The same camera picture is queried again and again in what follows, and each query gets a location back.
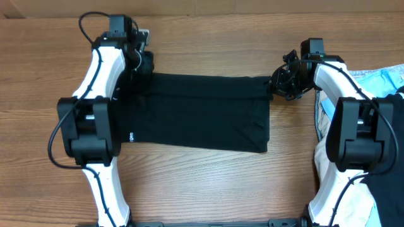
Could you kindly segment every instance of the blue cloth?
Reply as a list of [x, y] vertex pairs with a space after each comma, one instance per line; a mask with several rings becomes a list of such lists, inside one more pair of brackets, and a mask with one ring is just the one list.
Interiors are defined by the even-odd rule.
[[[356, 81], [376, 97], [384, 98], [395, 94], [404, 86], [404, 64], [372, 71], [350, 71]], [[335, 107], [329, 98], [321, 102], [321, 106], [330, 120], [333, 119]]]
[[368, 92], [376, 97], [384, 98], [395, 94], [398, 88], [404, 86], [404, 79], [398, 72], [382, 69], [367, 76], [356, 78], [356, 81]]
[[379, 211], [377, 211], [376, 201], [374, 201], [374, 205], [371, 211], [371, 215], [367, 220], [365, 227], [381, 227]]

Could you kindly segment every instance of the white cloth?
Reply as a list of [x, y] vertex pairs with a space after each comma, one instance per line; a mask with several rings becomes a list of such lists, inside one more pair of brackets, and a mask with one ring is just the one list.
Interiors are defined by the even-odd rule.
[[[324, 100], [325, 98], [327, 98], [327, 96], [321, 91], [318, 101], [318, 129], [323, 138], [316, 146], [314, 154], [314, 163], [316, 165], [320, 183], [324, 180], [324, 176], [330, 165], [325, 146], [326, 136], [330, 129], [331, 121], [321, 108], [321, 100]], [[344, 177], [344, 174], [341, 174], [338, 171], [336, 172], [338, 177]], [[341, 227], [365, 227], [367, 220], [369, 219], [374, 205], [374, 199], [367, 188], [367, 185], [359, 182], [360, 180], [357, 180], [353, 185], [349, 186], [338, 207], [334, 223], [338, 223]]]

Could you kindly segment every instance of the black cable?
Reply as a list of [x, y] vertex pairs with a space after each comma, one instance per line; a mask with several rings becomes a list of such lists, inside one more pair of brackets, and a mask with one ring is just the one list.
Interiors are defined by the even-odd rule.
[[[331, 216], [330, 219], [330, 223], [328, 224], [329, 227], [332, 227], [333, 225], [333, 221], [334, 218], [336, 216], [336, 210], [338, 209], [338, 206], [340, 205], [340, 202], [342, 200], [342, 197], [344, 195], [344, 193], [347, 191], [348, 187], [353, 184], [353, 182], [359, 178], [365, 178], [368, 176], [375, 176], [375, 175], [384, 175], [387, 174], [388, 172], [391, 171], [391, 169], [393, 169], [393, 167], [396, 165], [397, 159], [398, 159], [398, 154], [399, 154], [399, 150], [398, 150], [398, 140], [397, 140], [397, 136], [393, 130], [393, 127], [391, 126], [391, 124], [388, 122], [387, 118], [380, 112], [380, 109], [377, 107], [377, 105], [368, 97], [366, 96], [362, 90], [356, 85], [356, 83], [353, 81], [353, 79], [345, 72], [343, 71], [342, 68], [338, 68], [330, 63], [327, 62], [323, 62], [323, 61], [316, 61], [316, 60], [298, 60], [298, 61], [293, 61], [289, 64], [297, 64], [297, 63], [301, 63], [301, 62], [310, 62], [310, 63], [316, 63], [316, 64], [323, 64], [325, 66], [329, 66], [335, 70], [337, 70], [339, 73], [342, 73], [344, 75], [344, 77], [346, 77], [346, 79], [349, 81], [349, 83], [353, 86], [353, 88], [355, 88], [355, 90], [357, 91], [357, 93], [362, 96], [365, 100], [367, 100], [373, 107], [373, 109], [378, 113], [378, 115], [380, 116], [380, 118], [382, 118], [383, 122], [386, 124], [387, 128], [389, 129], [391, 136], [393, 137], [394, 140], [394, 145], [395, 145], [395, 156], [393, 158], [393, 162], [392, 164], [389, 166], [389, 168], [387, 168], [386, 170], [383, 170], [379, 173], [369, 173], [369, 174], [363, 174], [363, 175], [358, 175], [356, 177], [351, 178], [348, 183], [346, 184], [346, 186], [344, 187], [344, 189], [341, 191], [340, 196], [338, 197], [338, 200], [335, 203], [335, 207], [333, 210], [333, 215]], [[282, 66], [280, 66], [277, 70], [284, 68], [285, 66], [287, 66], [288, 64], [284, 64]]]
[[291, 82], [291, 80], [292, 80], [293, 78], [295, 78], [295, 76], [296, 76], [296, 74], [297, 74], [297, 72], [298, 72], [299, 70], [300, 70], [300, 65], [297, 66], [296, 72], [295, 72], [286, 82], [283, 82], [283, 84], [287, 84], [287, 83]]
[[93, 45], [94, 42], [93, 40], [90, 39], [90, 37], [87, 35], [87, 33], [84, 31], [83, 29], [83, 25], [81, 24], [81, 21], [83, 20], [84, 17], [88, 16], [88, 15], [102, 15], [102, 16], [107, 16], [109, 17], [109, 14], [107, 13], [103, 13], [103, 12], [97, 12], [97, 11], [91, 11], [91, 12], [87, 12], [83, 15], [80, 16], [80, 18], [78, 19], [78, 26], [80, 28], [80, 31], [82, 32], [82, 34], [84, 35], [84, 37], [86, 37], [86, 39]]
[[310, 91], [312, 88], [313, 88], [313, 87], [308, 88], [308, 89], [302, 91], [302, 93], [296, 95], [296, 96], [293, 97], [293, 98], [289, 98], [289, 96], [286, 96], [286, 101], [293, 101], [293, 100], [300, 99], [300, 98], [302, 98], [303, 95], [305, 95], [305, 94], [306, 94], [308, 91]]
[[333, 209], [333, 215], [331, 216], [330, 222], [328, 223], [328, 227], [332, 227], [333, 226], [333, 222], [334, 222], [334, 218], [336, 216], [336, 210], [338, 209], [338, 206], [340, 205], [340, 202], [342, 200], [343, 195], [345, 194], [345, 192], [348, 190], [348, 187], [351, 184], [354, 184], [354, 181], [360, 178], [365, 178], [367, 177], [368, 174], [362, 174], [362, 175], [357, 175], [356, 177], [352, 177], [351, 179], [349, 179], [348, 183], [345, 185], [345, 187], [342, 189], [340, 196], [338, 196], [338, 199], [336, 200], [334, 209]]
[[[84, 31], [82, 25], [81, 25], [81, 21], [83, 20], [83, 18], [87, 15], [93, 15], [93, 14], [97, 14], [97, 15], [103, 15], [103, 16], [109, 16], [106, 13], [102, 13], [102, 12], [87, 12], [83, 15], [80, 16], [78, 24], [80, 27], [81, 32], [83, 33], [83, 35], [86, 37], [86, 39], [91, 43], [92, 47], [94, 42], [90, 39], [90, 37], [86, 34], [86, 32]], [[100, 72], [100, 68], [101, 68], [101, 62], [102, 62], [102, 58], [101, 58], [101, 53], [97, 48], [93, 48], [93, 50], [95, 50], [98, 54], [98, 66], [97, 69], [95, 70], [94, 76], [92, 78], [92, 80], [90, 81], [90, 83], [87, 86], [86, 91], [84, 92], [84, 94], [74, 103], [74, 105], [71, 107], [71, 109], [59, 120], [59, 122], [56, 124], [55, 129], [53, 130], [52, 134], [50, 135], [49, 138], [49, 142], [48, 142], [48, 157], [50, 159], [50, 161], [56, 165], [59, 168], [63, 168], [63, 169], [69, 169], [69, 170], [88, 170], [90, 172], [92, 172], [94, 174], [94, 178], [97, 180], [97, 184], [98, 184], [98, 189], [100, 190], [100, 197], [101, 197], [101, 203], [102, 206], [104, 208], [104, 211], [106, 213], [106, 215], [108, 216], [111, 224], [113, 227], [116, 227], [116, 224], [114, 222], [114, 220], [112, 219], [112, 216], [109, 212], [109, 208], [107, 207], [107, 204], [105, 203], [105, 198], [104, 198], [104, 192], [102, 190], [102, 185], [101, 185], [101, 179], [99, 177], [99, 173], [97, 173], [95, 170], [87, 167], [87, 166], [66, 166], [66, 165], [62, 165], [59, 164], [52, 155], [52, 144], [53, 144], [53, 140], [56, 137], [56, 134], [58, 132], [58, 130], [60, 129], [62, 123], [66, 120], [66, 118], [75, 110], [75, 108], [78, 106], [78, 104], [87, 96], [87, 94], [91, 91], [91, 88], [98, 76], [98, 73]]]
[[135, 25], [135, 27], [136, 27], [136, 34], [138, 34], [138, 33], [139, 33], [139, 26], [138, 26], [137, 22], [136, 22], [134, 19], [132, 19], [132, 24]]

